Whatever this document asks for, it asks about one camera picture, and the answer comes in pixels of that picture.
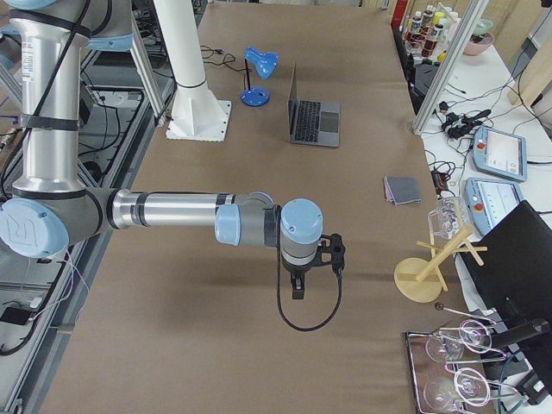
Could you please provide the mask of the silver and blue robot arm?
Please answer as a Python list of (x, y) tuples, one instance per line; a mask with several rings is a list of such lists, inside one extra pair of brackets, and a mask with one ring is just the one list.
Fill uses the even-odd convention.
[(85, 185), (77, 172), (80, 57), (85, 47), (127, 51), (128, 1), (12, 1), (22, 37), (22, 175), (1, 209), (13, 251), (46, 258), (94, 235), (131, 226), (211, 226), (219, 242), (279, 251), (292, 296), (321, 265), (323, 216), (308, 199), (275, 204), (265, 193), (132, 192)]

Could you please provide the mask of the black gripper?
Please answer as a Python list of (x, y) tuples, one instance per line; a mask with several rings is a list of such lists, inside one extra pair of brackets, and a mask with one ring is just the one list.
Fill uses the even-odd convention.
[(303, 299), (305, 288), (305, 276), (309, 272), (308, 267), (295, 267), (291, 266), (287, 268), (290, 274), (290, 283), (292, 285), (292, 298)]

